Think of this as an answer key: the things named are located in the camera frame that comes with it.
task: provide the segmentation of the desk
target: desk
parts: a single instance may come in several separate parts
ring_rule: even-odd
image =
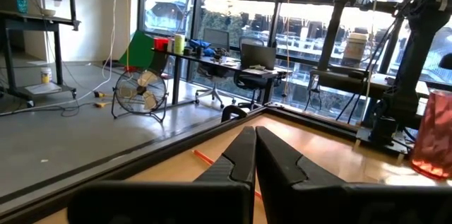
[[[313,70],[311,71],[311,75],[312,74],[319,75],[319,83],[321,86],[344,90],[349,93],[361,93],[360,91],[362,90],[362,82],[359,79],[350,78],[348,75],[330,71]],[[369,97],[381,99],[383,93],[391,87],[385,80],[385,78],[388,76],[389,75],[380,73],[372,75]],[[416,93],[420,98],[428,98],[430,92],[427,84],[421,81],[417,82]]]
[[[78,21],[73,22],[72,20],[65,18],[43,17],[40,15],[29,15],[10,11],[0,11],[0,40],[3,38],[5,39],[4,53],[9,84],[8,89],[0,87],[0,91],[7,92],[8,94],[27,100],[28,107],[34,106],[34,102],[32,100],[35,96],[38,95],[33,95],[24,87],[18,88],[16,85],[9,31],[10,30],[21,30],[21,31],[37,30],[44,32],[51,31],[54,32],[54,41],[55,41],[56,84],[59,87],[61,87],[61,91],[56,93],[71,91],[72,97],[75,99],[77,94],[76,89],[65,86],[63,84],[64,81],[63,81],[63,70],[61,67],[62,60],[61,60],[61,44],[59,39],[59,25],[60,24],[72,25],[74,27],[74,30],[77,30],[79,23],[80,22]]]
[[[214,136],[190,150],[177,154],[136,175],[132,175],[127,180],[134,182],[191,182],[208,168],[208,165],[198,159],[191,150],[200,150],[200,152],[216,160],[244,126],[266,126],[267,129],[317,165],[346,182],[420,186],[439,185],[438,182],[417,174],[409,167],[397,166],[395,158],[367,148],[354,150],[353,143],[345,139],[269,114],[257,116],[246,123],[234,126],[234,128]],[[256,190],[259,191],[258,180],[256,181]],[[65,223],[67,223],[65,210],[37,222],[37,224]],[[254,202],[254,223],[267,223],[263,202],[260,199],[255,199]]]
[[[198,62],[200,64],[205,64],[207,66],[214,66],[220,69],[227,69],[230,71],[236,71],[236,72],[241,72],[245,75],[250,75],[250,76],[259,76],[261,78],[265,78],[267,79],[267,84],[266,84],[266,89],[265,92],[263,94],[263,99],[262,99],[262,103],[268,103],[270,102],[270,98],[273,92],[273,81],[275,80],[276,77],[279,76],[280,72],[285,72],[287,73],[287,69],[283,69],[283,68],[275,68],[272,71],[268,71],[268,73],[251,73],[248,71],[245,71],[245,68],[242,68],[241,64],[239,62],[235,62],[235,66],[226,66],[225,63],[231,64],[233,61],[237,61],[237,59],[233,59],[233,58],[229,58],[229,57],[223,57],[222,58],[222,62],[217,62],[217,61],[213,61],[212,57],[201,57],[201,58],[196,58],[196,57],[191,57],[191,56],[184,56],[184,55],[179,55],[179,54],[174,54],[174,53],[170,53],[170,52],[164,52],[164,51],[158,51],[158,50],[154,50],[156,54],[167,54],[167,55],[171,55],[175,58],[174,61],[174,83],[173,83],[173,96],[172,96],[172,106],[176,106],[176,105],[183,105],[186,103],[192,103],[193,100],[189,100],[186,102],[182,102],[179,103],[179,82],[180,82],[180,77],[181,77],[181,63],[182,63],[182,59],[186,59],[189,61],[194,61],[194,62]]]

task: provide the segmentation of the green board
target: green board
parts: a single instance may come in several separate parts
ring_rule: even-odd
[[[147,69],[154,59],[154,39],[141,31],[136,31],[129,45],[129,66]],[[127,50],[119,60],[127,65]]]

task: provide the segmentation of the orange pen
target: orange pen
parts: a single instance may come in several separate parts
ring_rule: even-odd
[[[198,150],[194,150],[193,154],[196,155],[201,160],[204,160],[205,163],[207,163],[209,165],[213,164],[213,160],[211,158],[207,157],[206,155],[204,155],[204,153],[202,153]],[[258,198],[260,198],[260,200],[262,200],[262,195],[259,191],[254,191],[254,195],[257,196]]]

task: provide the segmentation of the floor fan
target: floor fan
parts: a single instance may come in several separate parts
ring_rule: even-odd
[[[162,77],[152,71],[124,72],[113,88],[112,114],[116,119],[125,114],[147,114],[159,122],[163,122],[167,109],[167,87]],[[114,103],[127,111],[115,115]],[[158,117],[155,112],[163,106],[163,116]]]

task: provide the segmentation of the fan grille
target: fan grille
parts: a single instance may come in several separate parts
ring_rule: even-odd
[[[165,81],[154,73],[154,80],[149,82],[146,86],[140,86],[138,79],[144,71],[124,72],[118,79],[115,95],[116,100],[127,112],[136,114],[148,114],[155,111],[165,101],[167,88]],[[147,109],[145,107],[145,92],[152,93],[151,97],[155,98],[157,103],[153,108]]]

